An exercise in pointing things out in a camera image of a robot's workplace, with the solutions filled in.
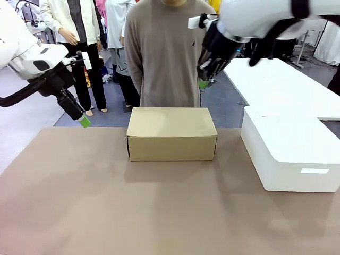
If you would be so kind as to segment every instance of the mannequin hand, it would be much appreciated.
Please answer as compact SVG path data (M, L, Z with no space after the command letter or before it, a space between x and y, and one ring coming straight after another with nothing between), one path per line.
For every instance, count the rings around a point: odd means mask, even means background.
M124 46L124 37L122 37L121 35L119 36L119 42L122 46Z
M102 49L101 42L99 40L97 40L97 49L98 51L101 51Z
M75 35L63 28L60 28L58 33L60 33L65 39L66 41L68 41L71 45L77 45L77 39L75 37Z

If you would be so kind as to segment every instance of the cardboard box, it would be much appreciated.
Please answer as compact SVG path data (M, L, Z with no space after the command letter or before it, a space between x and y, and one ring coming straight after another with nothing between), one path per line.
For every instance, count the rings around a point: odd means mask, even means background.
M134 108L130 161L211 161L217 131L207 108Z

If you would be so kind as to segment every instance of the brown table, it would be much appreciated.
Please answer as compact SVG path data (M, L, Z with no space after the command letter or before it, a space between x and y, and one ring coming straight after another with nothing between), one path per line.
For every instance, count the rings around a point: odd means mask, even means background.
M0 253L339 254L339 193L265 191L239 129L213 162L129 162L125 133L42 130L0 177Z

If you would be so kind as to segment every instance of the white floor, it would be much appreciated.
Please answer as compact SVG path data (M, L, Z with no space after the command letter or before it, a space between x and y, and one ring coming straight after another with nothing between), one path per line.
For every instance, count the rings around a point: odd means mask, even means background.
M8 67L0 70L0 97L26 85ZM14 106L0 107L0 174L41 129L53 126L63 113L55 97L42 97L39 93Z

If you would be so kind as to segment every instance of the man in brown sweater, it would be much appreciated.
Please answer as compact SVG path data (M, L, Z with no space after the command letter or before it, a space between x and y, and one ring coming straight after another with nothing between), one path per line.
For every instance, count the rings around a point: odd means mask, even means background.
M200 107L197 62L205 35L188 18L214 9L203 0L141 0L127 15L125 51L141 107Z

